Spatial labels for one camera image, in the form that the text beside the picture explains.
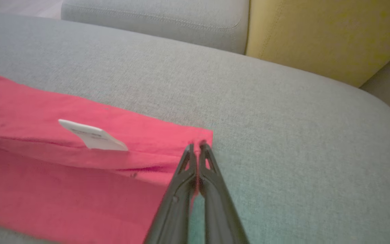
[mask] folded shirt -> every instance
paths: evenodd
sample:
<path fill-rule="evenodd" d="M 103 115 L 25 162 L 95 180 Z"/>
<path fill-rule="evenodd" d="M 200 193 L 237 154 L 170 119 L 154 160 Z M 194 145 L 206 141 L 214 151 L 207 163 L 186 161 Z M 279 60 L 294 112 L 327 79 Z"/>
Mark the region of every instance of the folded shirt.
<path fill-rule="evenodd" d="M 88 149 L 59 119 L 99 127 L 129 150 Z M 184 148 L 212 138 L 0 77 L 0 226 L 65 243 L 141 243 Z"/>

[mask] floor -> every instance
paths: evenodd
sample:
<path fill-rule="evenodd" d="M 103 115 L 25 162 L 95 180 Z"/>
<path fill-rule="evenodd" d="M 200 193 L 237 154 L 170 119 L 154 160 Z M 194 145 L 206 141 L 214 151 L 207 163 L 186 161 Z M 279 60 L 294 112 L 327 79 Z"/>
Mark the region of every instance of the floor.
<path fill-rule="evenodd" d="M 62 0 L 0 0 L 0 13 L 61 18 Z"/>

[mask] sofa cushion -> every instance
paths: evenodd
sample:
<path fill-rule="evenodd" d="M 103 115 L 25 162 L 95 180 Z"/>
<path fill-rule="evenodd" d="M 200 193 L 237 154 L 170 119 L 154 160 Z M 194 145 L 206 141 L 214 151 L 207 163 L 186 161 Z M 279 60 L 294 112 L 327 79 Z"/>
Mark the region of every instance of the sofa cushion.
<path fill-rule="evenodd" d="M 0 75 L 213 130 L 251 243 L 390 243 L 390 108 L 362 90 L 175 40 L 2 14 Z"/>
<path fill-rule="evenodd" d="M 52 244 L 53 242 L 34 239 L 15 231 L 0 227 L 0 244 Z"/>
<path fill-rule="evenodd" d="M 246 54 L 356 87 L 390 60 L 390 1 L 251 0 Z"/>
<path fill-rule="evenodd" d="M 63 20 L 125 29 L 238 54 L 246 47 L 249 0 L 64 0 Z"/>

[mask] yellow cushion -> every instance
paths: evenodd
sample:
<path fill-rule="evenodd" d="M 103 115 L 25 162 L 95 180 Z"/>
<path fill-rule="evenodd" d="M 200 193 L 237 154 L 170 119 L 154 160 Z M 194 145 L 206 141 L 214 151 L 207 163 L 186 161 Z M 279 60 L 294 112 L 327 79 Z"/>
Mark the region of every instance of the yellow cushion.
<path fill-rule="evenodd" d="M 246 54 L 359 87 L 390 60 L 390 0 L 251 0 Z"/>

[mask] clothing tag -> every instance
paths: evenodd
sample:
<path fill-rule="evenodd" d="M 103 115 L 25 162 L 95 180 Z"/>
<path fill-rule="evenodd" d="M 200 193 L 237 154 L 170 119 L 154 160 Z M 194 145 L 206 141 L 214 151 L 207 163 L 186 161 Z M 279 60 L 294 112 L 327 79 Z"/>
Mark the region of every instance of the clothing tag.
<path fill-rule="evenodd" d="M 101 128 L 83 125 L 65 119 L 59 119 L 58 122 L 62 127 L 79 136 L 90 149 L 128 151 L 123 142 L 115 139 Z"/>

